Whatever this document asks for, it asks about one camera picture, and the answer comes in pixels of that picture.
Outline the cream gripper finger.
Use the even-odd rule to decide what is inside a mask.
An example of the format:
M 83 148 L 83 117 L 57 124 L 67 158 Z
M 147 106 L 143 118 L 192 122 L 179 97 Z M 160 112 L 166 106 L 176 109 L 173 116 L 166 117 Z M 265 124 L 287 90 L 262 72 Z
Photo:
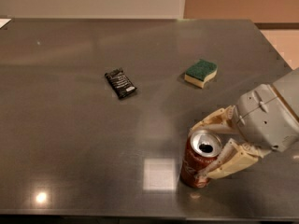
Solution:
M 233 124 L 235 106 L 220 108 L 190 128 L 189 136 L 197 131 L 208 131 L 220 134 L 236 134 L 237 128 Z
M 252 143 L 238 143 L 231 138 L 220 155 L 195 177 L 199 179 L 219 179 L 245 170 L 271 153 L 268 148 L 254 146 Z

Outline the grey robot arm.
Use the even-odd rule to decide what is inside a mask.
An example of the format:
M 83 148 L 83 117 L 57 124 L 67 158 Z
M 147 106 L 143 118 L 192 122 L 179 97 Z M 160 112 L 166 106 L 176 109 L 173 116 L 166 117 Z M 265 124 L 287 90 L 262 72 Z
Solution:
M 272 84 L 262 84 L 240 96 L 235 105 L 221 108 L 190 130 L 191 147 L 199 150 L 234 133 L 242 142 L 229 139 L 207 167 L 187 170 L 198 182 L 223 178 L 244 170 L 260 158 L 282 152 L 299 140 L 299 70 L 293 70 Z

